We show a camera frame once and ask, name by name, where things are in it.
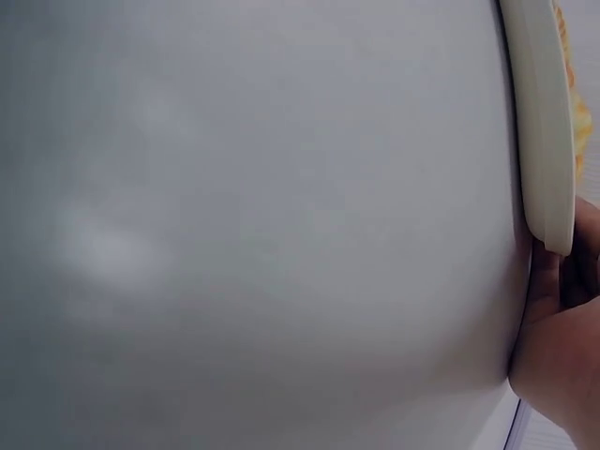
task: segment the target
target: white wall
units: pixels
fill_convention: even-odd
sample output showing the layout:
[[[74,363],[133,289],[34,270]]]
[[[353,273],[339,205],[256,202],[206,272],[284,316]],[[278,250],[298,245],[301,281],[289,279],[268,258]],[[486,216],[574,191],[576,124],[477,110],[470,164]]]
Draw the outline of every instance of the white wall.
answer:
[[[592,110],[596,131],[588,147],[586,168],[580,192],[600,200],[600,2],[597,0],[563,0],[561,7],[567,20],[574,65],[580,94]]]

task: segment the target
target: hand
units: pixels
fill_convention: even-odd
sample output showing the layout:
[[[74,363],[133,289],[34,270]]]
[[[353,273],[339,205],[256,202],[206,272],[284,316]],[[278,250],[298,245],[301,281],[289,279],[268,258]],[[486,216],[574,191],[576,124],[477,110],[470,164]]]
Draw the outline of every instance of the hand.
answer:
[[[577,199],[573,252],[533,244],[527,306],[510,370],[515,392],[582,449],[600,448],[600,211]]]

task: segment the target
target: white surface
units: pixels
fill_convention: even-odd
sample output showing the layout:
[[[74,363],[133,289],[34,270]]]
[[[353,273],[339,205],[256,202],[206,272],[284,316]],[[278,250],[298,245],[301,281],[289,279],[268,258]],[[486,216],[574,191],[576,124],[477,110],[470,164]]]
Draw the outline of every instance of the white surface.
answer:
[[[501,5],[517,98],[525,216],[548,250],[566,256],[575,223],[575,145],[552,0]]]
[[[517,412],[518,397],[508,382],[503,387],[504,395],[472,446],[472,450],[504,450],[504,444]]]
[[[592,111],[595,132],[588,145],[578,190],[588,200],[600,204],[600,3],[595,0],[562,1],[573,48],[577,89]]]
[[[576,450],[569,436],[560,427],[538,412],[532,412],[525,437],[518,450]]]
[[[474,443],[530,248],[495,2],[0,8],[1,448]]]

